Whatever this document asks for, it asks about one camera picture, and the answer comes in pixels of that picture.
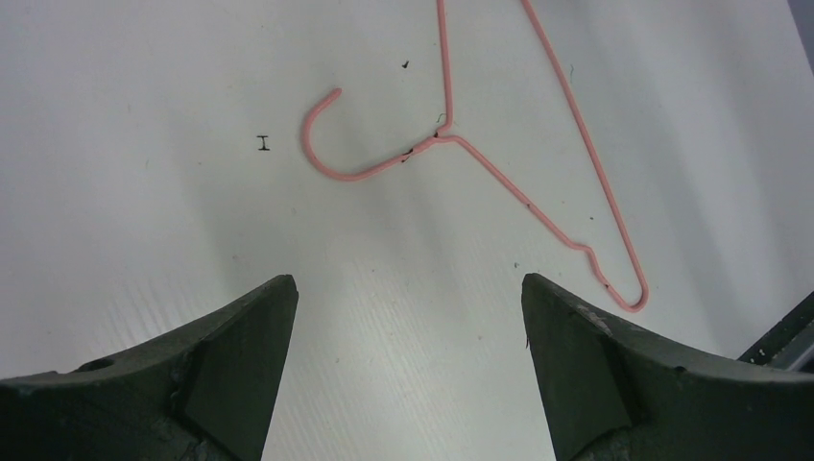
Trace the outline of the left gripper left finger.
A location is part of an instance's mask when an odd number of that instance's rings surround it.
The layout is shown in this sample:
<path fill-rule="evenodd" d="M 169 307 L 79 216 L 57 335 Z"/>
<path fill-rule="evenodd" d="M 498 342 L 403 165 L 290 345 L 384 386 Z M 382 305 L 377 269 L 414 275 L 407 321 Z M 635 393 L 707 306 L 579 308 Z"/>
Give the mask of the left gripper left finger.
<path fill-rule="evenodd" d="M 290 275 L 69 373 L 1 383 L 5 460 L 258 460 L 291 341 Z"/>

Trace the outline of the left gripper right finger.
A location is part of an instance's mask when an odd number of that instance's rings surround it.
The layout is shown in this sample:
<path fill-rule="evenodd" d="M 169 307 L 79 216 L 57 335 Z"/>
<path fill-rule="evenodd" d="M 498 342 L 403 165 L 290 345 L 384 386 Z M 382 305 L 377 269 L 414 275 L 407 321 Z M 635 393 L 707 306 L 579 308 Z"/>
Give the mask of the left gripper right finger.
<path fill-rule="evenodd" d="M 813 374 L 686 346 L 539 274 L 522 282 L 559 460 L 809 460 Z"/>

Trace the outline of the pink wire hanger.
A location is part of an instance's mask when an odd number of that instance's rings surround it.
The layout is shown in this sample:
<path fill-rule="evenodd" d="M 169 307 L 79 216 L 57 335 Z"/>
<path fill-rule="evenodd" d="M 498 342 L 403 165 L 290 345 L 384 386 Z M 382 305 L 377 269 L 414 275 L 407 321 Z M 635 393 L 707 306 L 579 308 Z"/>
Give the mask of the pink wire hanger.
<path fill-rule="evenodd" d="M 640 296 L 634 303 L 626 302 L 622 295 L 612 286 L 611 282 L 605 276 L 600 267 L 595 251 L 590 246 L 587 244 L 578 243 L 568 237 L 566 233 L 564 233 L 554 223 L 554 221 L 552 221 L 537 205 L 535 205 L 534 202 L 490 160 L 488 160 L 487 157 L 485 157 L 463 137 L 451 134 L 449 132 L 454 124 L 454 89 L 448 40 L 446 2 L 444 0 L 437 0 L 435 4 L 443 75 L 443 123 L 430 136 L 418 142 L 404 153 L 385 159 L 356 173 L 342 173 L 323 163 L 312 144 L 312 130 L 318 117 L 333 103 L 335 103 L 343 93 L 341 88 L 335 87 L 326 93 L 325 96 L 315 106 L 313 106 L 303 118 L 299 132 L 299 141 L 301 149 L 307 160 L 318 172 L 334 181 L 360 182 L 372 178 L 397 164 L 406 162 L 410 158 L 420 155 L 436 145 L 456 144 L 470 154 L 470 156 L 473 157 L 478 163 L 480 163 L 509 193 L 515 197 L 515 199 L 517 199 L 533 216 L 535 216 L 535 218 L 539 220 L 548 229 L 548 231 L 551 232 L 551 234 L 553 234 L 563 245 L 565 245 L 565 247 L 584 254 L 594 277 L 604 287 L 609 296 L 621 309 L 631 313 L 636 313 L 643 310 L 650 300 L 650 287 L 646 279 L 645 272 L 636 254 L 633 241 L 629 235 L 619 205 L 614 197 L 610 181 L 607 177 L 602 161 L 599 158 L 597 149 L 587 128 L 586 121 L 578 106 L 569 78 L 563 71 L 563 66 L 558 59 L 554 46 L 546 33 L 532 3 L 530 1 L 523 1 L 521 5 L 559 82 L 563 92 L 563 97 L 571 112 L 576 128 L 578 129 L 578 132 L 584 142 L 587 155 L 592 163 L 597 180 L 600 183 L 614 223 L 618 229 L 620 238 L 634 270 L 634 274 L 640 288 Z"/>

